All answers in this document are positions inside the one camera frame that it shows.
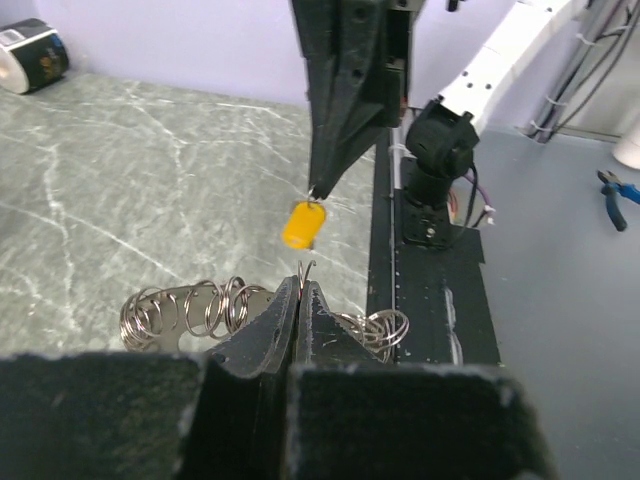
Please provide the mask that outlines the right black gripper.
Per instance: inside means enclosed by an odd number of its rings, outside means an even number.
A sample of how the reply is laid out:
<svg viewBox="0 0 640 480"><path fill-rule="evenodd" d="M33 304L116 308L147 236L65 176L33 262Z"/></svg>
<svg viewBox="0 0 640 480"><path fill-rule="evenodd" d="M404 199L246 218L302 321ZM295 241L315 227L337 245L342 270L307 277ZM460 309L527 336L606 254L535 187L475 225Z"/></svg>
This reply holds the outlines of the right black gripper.
<svg viewBox="0 0 640 480"><path fill-rule="evenodd" d="M293 1L311 113L309 191L331 192L408 106L425 2Z"/></svg>

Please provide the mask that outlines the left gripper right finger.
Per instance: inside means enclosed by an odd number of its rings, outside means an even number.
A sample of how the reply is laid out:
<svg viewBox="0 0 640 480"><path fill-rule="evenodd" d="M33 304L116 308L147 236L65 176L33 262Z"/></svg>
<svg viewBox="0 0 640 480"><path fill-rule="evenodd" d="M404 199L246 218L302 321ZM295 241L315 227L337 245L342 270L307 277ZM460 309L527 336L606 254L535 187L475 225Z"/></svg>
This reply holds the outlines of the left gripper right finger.
<svg viewBox="0 0 640 480"><path fill-rule="evenodd" d="M308 282L287 382L288 479L554 479L522 385L499 367L386 365Z"/></svg>

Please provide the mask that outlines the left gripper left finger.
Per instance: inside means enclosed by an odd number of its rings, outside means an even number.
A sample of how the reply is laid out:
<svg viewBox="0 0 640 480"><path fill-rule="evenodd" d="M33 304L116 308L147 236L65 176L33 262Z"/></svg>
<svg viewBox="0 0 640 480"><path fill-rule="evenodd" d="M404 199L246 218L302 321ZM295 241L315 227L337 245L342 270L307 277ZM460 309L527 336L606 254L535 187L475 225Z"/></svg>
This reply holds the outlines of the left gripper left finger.
<svg viewBox="0 0 640 480"><path fill-rule="evenodd" d="M4 358L2 477L278 478L299 295L286 278L206 353Z"/></svg>

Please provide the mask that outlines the brass key with yellow tag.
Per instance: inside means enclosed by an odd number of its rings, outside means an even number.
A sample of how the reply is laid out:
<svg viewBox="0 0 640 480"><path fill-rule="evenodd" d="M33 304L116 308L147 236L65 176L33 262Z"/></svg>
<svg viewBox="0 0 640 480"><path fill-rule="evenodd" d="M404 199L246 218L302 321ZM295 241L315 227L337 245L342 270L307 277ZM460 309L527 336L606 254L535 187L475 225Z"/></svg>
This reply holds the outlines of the brass key with yellow tag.
<svg viewBox="0 0 640 480"><path fill-rule="evenodd" d="M312 250L328 217L321 199L310 190L306 198L295 202L281 234L283 243L297 250Z"/></svg>

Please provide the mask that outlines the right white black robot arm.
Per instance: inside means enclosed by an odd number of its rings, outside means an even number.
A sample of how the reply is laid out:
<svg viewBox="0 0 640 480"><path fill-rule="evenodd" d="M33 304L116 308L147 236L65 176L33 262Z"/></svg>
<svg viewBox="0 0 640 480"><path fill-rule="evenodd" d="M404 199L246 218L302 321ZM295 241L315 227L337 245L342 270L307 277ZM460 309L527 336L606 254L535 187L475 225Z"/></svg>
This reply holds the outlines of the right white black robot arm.
<svg viewBox="0 0 640 480"><path fill-rule="evenodd" d="M311 110L308 197L293 209L284 243L309 249L326 212L323 201L382 134L400 125L418 1L295 1ZM406 147L421 174L414 200L446 205L453 180L502 97L553 35L587 11L585 1L518 1L462 71L413 122Z"/></svg>

